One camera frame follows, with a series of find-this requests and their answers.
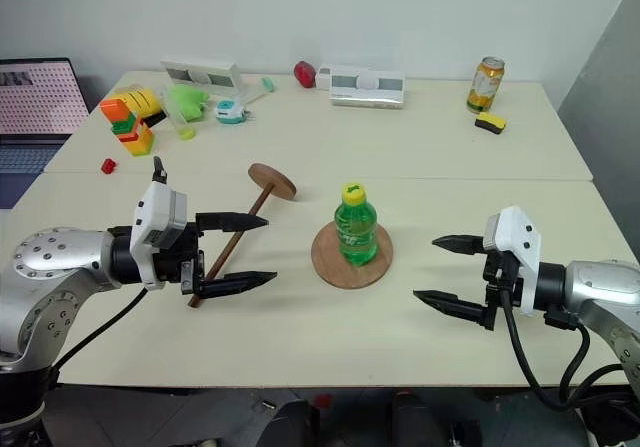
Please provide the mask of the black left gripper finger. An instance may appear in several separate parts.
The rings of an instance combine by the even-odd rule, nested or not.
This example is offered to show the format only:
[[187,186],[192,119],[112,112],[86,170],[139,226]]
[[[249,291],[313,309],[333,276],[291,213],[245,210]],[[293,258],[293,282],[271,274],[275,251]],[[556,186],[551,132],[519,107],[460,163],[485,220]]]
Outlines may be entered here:
[[212,299],[237,295],[260,287],[276,277],[276,272],[268,271],[229,273],[219,279],[202,281],[200,284],[199,298]]
[[199,234],[205,231],[235,233],[267,226],[269,221],[250,213],[204,212],[195,215],[195,224]]

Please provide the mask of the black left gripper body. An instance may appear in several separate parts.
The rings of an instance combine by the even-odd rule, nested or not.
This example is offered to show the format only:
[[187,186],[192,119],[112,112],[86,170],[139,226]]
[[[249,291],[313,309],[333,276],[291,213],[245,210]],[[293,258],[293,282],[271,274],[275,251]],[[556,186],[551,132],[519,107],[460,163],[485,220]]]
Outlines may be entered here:
[[188,222],[170,247],[160,247],[152,256],[160,281],[179,284],[183,295],[201,294],[204,281],[204,251],[199,247],[203,233],[195,222]]

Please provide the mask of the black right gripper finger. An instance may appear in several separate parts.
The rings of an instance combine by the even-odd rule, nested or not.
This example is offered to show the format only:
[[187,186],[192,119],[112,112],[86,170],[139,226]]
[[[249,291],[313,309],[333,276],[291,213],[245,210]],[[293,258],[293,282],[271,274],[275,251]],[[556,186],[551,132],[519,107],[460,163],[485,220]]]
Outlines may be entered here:
[[432,241],[432,244],[436,247],[445,249],[447,251],[463,254],[463,255],[475,255],[485,254],[486,251],[483,245],[483,238],[476,235],[467,234],[452,234],[438,237]]
[[485,322],[486,308],[481,304],[464,301],[454,294],[437,290],[414,290],[413,295],[444,315],[476,324]]

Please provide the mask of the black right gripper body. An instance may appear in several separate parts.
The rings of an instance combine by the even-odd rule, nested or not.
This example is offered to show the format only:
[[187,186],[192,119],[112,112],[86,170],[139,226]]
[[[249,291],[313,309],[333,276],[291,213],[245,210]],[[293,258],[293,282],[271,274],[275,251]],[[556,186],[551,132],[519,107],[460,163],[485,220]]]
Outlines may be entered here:
[[518,283],[520,262],[510,252],[491,251],[487,254],[483,270],[485,288],[484,320],[482,326],[494,330],[498,308],[504,313],[513,310],[513,294]]

